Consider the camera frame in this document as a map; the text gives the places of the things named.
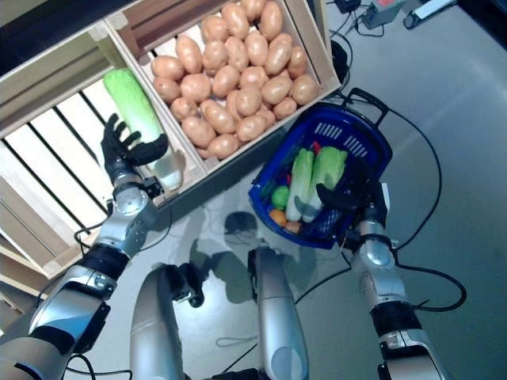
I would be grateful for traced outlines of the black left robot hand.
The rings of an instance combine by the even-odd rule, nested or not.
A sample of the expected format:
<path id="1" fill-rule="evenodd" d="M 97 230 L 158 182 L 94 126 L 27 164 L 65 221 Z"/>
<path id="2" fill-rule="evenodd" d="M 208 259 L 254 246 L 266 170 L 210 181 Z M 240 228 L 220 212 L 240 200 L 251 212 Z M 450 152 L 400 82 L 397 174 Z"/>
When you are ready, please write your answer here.
<path id="1" fill-rule="evenodd" d="M 162 158 L 169 147 L 165 134 L 160 134 L 152 142 L 142 142 L 140 131 L 131 132 L 122 140 L 121 134 L 128 125 L 119 122 L 119 116 L 113 113 L 105 125 L 101 149 L 105 159 L 105 170 L 111 181 L 122 173 L 133 173 L 135 167 L 147 165 Z"/>

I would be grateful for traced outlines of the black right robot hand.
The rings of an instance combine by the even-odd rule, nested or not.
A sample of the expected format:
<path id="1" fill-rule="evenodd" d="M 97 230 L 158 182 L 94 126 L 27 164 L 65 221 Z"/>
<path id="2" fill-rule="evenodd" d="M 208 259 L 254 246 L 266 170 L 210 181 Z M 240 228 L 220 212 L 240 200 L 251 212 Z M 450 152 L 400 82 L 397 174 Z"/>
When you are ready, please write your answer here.
<path id="1" fill-rule="evenodd" d="M 324 207 L 329 209 L 350 215 L 372 213 L 378 220 L 387 217 L 382 185 L 363 158 L 350 159 L 341 179 L 332 189 L 317 184 L 316 190 Z"/>

